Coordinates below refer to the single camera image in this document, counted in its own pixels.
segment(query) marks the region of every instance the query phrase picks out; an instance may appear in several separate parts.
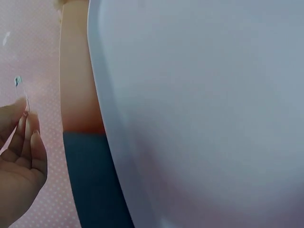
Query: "hand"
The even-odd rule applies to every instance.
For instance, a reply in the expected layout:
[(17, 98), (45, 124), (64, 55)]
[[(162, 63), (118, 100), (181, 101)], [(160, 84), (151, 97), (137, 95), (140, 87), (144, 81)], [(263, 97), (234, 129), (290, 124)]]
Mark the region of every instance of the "hand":
[(0, 228), (19, 219), (32, 205), (47, 180), (47, 153), (40, 138), (38, 116), (25, 115), (26, 99), (0, 107)]

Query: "small clear object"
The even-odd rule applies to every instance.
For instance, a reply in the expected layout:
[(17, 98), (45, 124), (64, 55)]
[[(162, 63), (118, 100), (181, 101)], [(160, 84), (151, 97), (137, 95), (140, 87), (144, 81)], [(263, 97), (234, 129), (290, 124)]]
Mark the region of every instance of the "small clear object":
[(15, 89), (16, 89), (16, 96), (17, 98), (21, 98), (21, 97), (26, 97), (27, 100), (27, 108), (26, 108), (26, 112), (29, 113), (29, 99), (28, 99), (28, 95), (27, 92), (25, 90), (25, 87), (22, 83), (22, 78), (20, 76), (15, 77)]

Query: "pink polka dot background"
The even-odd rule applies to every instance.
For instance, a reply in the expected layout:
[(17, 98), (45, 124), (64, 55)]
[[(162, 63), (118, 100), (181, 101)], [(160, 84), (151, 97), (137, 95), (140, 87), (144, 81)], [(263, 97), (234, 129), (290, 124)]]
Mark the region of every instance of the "pink polka dot background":
[(65, 158), (59, 100), (58, 14), (52, 0), (0, 0), (0, 106), (21, 76), (40, 119), (49, 173), (31, 209), (12, 228), (80, 228)]

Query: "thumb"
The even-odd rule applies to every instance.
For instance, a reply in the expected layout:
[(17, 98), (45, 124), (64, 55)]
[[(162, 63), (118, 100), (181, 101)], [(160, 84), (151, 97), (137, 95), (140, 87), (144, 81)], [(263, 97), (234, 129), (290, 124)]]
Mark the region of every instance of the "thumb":
[(15, 129), (27, 106), (26, 98), (18, 99), (14, 104), (0, 107), (0, 149)]

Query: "finger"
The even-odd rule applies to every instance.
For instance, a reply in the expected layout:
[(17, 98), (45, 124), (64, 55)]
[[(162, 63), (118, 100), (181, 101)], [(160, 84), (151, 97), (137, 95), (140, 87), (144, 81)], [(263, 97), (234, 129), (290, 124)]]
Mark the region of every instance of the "finger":
[(37, 180), (39, 181), (40, 187), (42, 187), (48, 176), (48, 157), (46, 148), (38, 131), (35, 131), (32, 135), (30, 145), (32, 152), (31, 171), (35, 174)]
[(18, 99), (14, 104), (0, 107), (0, 149), (15, 129), (27, 106), (26, 98)]
[(7, 162), (15, 162), (21, 155), (25, 137), (25, 125), (27, 117), (23, 115), (19, 120), (16, 131), (10, 141), (9, 147), (1, 155)]
[(28, 169), (30, 169), (32, 165), (30, 140), (34, 131), (40, 131), (39, 119), (36, 112), (31, 112), (30, 114), (28, 114), (26, 120), (22, 152), (20, 158), (16, 160), (17, 165), (26, 167)]

